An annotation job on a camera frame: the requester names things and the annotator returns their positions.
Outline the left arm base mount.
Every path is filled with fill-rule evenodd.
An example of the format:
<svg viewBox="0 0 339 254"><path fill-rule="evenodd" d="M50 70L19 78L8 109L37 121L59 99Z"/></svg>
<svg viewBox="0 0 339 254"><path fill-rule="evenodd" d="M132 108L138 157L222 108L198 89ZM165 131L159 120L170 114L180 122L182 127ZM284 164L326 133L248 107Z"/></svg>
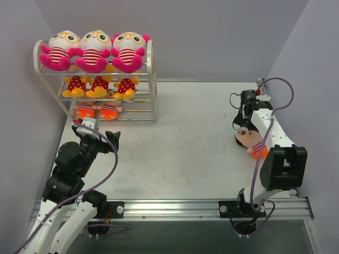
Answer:
<svg viewBox="0 0 339 254"><path fill-rule="evenodd" d="M95 219L121 219L124 215L123 201L106 201L99 204Z"/></svg>

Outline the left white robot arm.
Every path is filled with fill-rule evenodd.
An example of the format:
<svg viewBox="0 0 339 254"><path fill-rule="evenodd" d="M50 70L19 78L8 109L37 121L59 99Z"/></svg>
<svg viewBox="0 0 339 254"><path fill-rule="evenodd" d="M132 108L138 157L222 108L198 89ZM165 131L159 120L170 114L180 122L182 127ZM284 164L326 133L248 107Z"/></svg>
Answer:
<svg viewBox="0 0 339 254"><path fill-rule="evenodd" d="M86 219L68 220L71 233L77 226L84 226L93 217L102 217L107 212L107 204L101 201L104 197L96 188L104 184L116 170L117 164L108 175L94 186L83 190L83 178L89 171L98 153L112 152L118 154L120 132L106 131L76 124L74 133L80 143L64 143L55 158L55 168L46 183L40 210L27 240L16 250L16 253L49 253L55 236L59 234L59 224L78 197L83 200L77 213L85 213Z"/></svg>

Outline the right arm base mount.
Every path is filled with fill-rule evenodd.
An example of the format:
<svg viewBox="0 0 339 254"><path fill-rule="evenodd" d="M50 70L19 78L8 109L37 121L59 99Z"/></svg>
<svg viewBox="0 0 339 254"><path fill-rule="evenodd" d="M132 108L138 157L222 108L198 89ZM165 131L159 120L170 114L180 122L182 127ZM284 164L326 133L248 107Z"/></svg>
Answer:
<svg viewBox="0 0 339 254"><path fill-rule="evenodd" d="M235 200L224 200L218 202L219 216L227 219L237 218L264 218L266 217L265 211L254 212L250 204L244 201L242 196Z"/></svg>

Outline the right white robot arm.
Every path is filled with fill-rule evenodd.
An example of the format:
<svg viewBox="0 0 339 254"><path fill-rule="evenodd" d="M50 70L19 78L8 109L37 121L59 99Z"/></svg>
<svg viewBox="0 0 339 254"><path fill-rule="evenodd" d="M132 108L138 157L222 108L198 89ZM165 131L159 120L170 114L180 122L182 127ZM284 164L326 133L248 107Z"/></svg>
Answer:
<svg viewBox="0 0 339 254"><path fill-rule="evenodd" d="M248 216L258 211L271 196L302 185L308 152L297 146L275 117L270 97L259 90L244 90L234 123L253 134L258 133L258 151L251 186L243 190L244 198L235 203L236 213Z"/></svg>

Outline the peach boy plush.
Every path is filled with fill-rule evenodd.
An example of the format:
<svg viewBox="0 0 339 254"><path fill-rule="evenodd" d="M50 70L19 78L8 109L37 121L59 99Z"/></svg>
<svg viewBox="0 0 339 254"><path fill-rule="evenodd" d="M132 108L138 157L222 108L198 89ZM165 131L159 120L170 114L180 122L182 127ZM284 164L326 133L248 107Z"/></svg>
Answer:
<svg viewBox="0 0 339 254"><path fill-rule="evenodd" d="M118 114L122 112L122 107L120 106L121 101L109 100L114 99L114 92L108 92L104 99L106 99L106 101L103 101L101 105L97 107L100 118L105 121L113 121L117 119Z"/></svg>
<svg viewBox="0 0 339 254"><path fill-rule="evenodd" d="M76 117L78 119L83 119L85 117L95 118L97 107L98 106L94 103L81 102L76 104L73 109L75 110Z"/></svg>
<svg viewBox="0 0 339 254"><path fill-rule="evenodd" d="M261 135L257 131L248 130L248 128L243 127L236 132L235 140L239 146L244 147L246 152L255 159L259 157L264 159L268 155L267 147L264 145L261 156L259 156L263 142Z"/></svg>

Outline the yellow bear plush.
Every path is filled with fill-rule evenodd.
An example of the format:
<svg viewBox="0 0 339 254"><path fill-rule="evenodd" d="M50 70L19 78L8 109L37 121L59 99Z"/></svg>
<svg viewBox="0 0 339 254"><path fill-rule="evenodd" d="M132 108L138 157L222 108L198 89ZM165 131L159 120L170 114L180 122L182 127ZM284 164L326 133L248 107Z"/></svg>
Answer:
<svg viewBox="0 0 339 254"><path fill-rule="evenodd" d="M114 87L117 91L114 93L115 99L132 99L136 93L136 85L139 84L138 75L117 76L117 82Z"/></svg>
<svg viewBox="0 0 339 254"><path fill-rule="evenodd" d="M107 95L113 75L95 76L90 81L91 89L86 92L88 98L101 98Z"/></svg>
<svg viewBox="0 0 339 254"><path fill-rule="evenodd" d="M80 75L71 75L65 77L68 85L67 89L62 92L62 96L66 98L81 98L86 93L86 84L91 80L92 76L83 75L83 71L77 66L72 66L70 71L79 71Z"/></svg>

